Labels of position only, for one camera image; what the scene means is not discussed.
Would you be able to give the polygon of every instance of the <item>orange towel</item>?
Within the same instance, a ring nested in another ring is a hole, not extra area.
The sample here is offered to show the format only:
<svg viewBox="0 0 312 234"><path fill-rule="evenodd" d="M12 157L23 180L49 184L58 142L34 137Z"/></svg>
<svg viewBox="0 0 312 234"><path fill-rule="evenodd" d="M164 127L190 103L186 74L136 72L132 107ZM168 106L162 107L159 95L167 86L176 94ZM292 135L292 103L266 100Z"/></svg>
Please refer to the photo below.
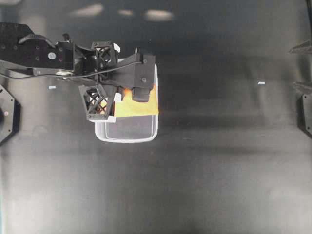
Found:
<svg viewBox="0 0 312 234"><path fill-rule="evenodd" d="M130 117L130 116L151 116L158 115L158 102L156 95L156 85L150 92L148 102L137 102L132 100L132 91L124 90L124 98L121 102L115 102L115 117Z"/></svg>

